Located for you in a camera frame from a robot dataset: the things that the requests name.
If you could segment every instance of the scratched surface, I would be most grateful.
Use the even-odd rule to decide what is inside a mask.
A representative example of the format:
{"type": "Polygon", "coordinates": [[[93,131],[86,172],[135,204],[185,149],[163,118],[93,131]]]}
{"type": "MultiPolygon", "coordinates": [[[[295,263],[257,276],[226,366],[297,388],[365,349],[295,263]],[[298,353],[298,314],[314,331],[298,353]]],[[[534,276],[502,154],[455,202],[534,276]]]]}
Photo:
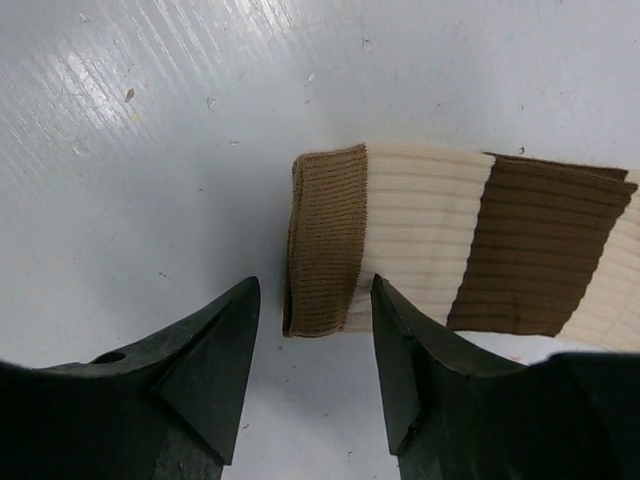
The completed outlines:
{"type": "Polygon", "coordinates": [[[257,274],[224,478],[397,478],[371,338],[280,338],[291,162],[377,140],[640,167],[639,38],[634,0],[6,0],[0,357],[86,361],[257,274]]]}

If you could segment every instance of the screw hole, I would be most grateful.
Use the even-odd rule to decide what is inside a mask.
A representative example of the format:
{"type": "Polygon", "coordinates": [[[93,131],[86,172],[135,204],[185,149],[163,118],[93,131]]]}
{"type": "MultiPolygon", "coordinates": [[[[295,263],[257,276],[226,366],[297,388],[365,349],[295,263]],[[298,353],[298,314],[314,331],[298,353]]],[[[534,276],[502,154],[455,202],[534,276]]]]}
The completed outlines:
{"type": "Polygon", "coordinates": [[[116,363],[120,360],[127,358],[127,356],[122,352],[108,352],[103,355],[100,355],[91,363],[101,364],[101,363],[116,363]]]}

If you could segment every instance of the brown speck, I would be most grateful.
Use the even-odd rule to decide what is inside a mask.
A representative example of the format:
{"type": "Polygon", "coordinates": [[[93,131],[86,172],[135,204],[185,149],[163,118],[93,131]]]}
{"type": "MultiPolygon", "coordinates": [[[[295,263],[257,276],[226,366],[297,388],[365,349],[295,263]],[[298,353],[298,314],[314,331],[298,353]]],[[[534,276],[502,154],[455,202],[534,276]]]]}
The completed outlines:
{"type": "Polygon", "coordinates": [[[124,103],[129,103],[133,99],[133,96],[135,94],[136,94],[136,91],[133,88],[130,88],[129,90],[127,90],[127,94],[124,97],[124,103]]]}

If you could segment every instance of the folded fabric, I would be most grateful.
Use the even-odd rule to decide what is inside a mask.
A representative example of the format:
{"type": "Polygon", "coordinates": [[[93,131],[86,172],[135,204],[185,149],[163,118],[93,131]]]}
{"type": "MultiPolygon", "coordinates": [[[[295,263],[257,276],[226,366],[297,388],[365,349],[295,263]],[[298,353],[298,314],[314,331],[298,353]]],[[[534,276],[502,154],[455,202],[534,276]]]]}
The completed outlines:
{"type": "Polygon", "coordinates": [[[370,331],[379,273],[454,330],[640,350],[640,172],[358,145],[293,166],[283,331],[370,331]]]}

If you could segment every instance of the dark brown stripe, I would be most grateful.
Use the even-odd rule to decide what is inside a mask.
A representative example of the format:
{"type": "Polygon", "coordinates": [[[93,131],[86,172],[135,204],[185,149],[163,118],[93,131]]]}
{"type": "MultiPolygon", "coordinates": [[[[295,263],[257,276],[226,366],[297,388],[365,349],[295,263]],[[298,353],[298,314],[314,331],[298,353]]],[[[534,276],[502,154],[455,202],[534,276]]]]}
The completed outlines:
{"type": "Polygon", "coordinates": [[[626,175],[496,156],[447,326],[557,335],[637,189],[626,175]]]}
{"type": "Polygon", "coordinates": [[[302,155],[293,177],[283,333],[321,337],[344,327],[360,274],[366,148],[302,155]]]}

